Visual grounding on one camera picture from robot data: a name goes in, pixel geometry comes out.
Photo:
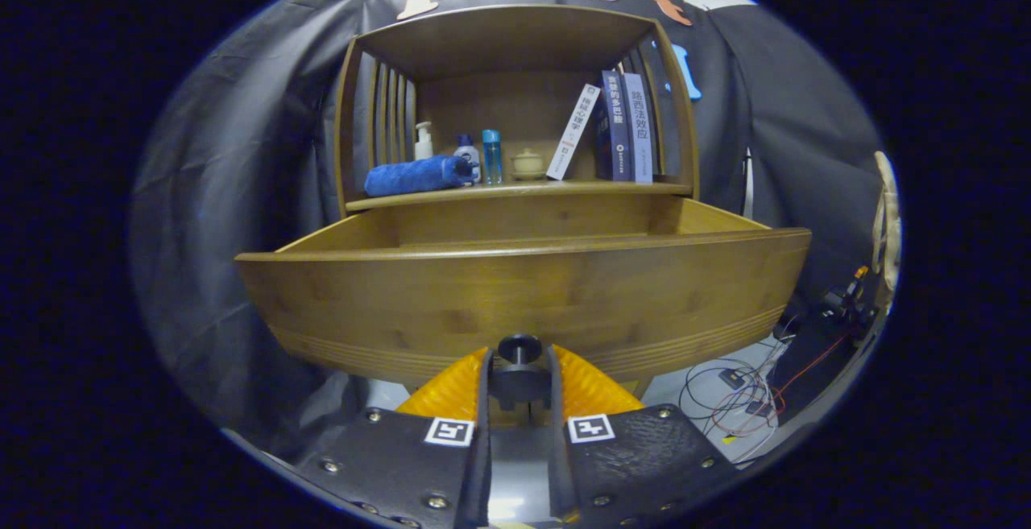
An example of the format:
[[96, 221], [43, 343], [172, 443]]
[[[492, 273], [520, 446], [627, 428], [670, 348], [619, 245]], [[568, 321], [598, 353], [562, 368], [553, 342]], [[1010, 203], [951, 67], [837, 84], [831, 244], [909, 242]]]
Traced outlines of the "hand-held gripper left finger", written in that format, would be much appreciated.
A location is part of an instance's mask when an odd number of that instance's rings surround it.
[[493, 356], [476, 349], [400, 407], [358, 412], [307, 453], [298, 474], [379, 528], [486, 527]]

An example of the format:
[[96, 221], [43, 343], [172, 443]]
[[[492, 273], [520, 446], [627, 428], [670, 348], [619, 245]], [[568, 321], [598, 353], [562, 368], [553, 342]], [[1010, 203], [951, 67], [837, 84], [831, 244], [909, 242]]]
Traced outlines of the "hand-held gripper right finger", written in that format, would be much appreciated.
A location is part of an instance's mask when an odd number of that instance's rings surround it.
[[548, 346], [551, 515], [565, 528], [668, 528], [738, 470], [677, 405], [645, 407], [570, 350]]

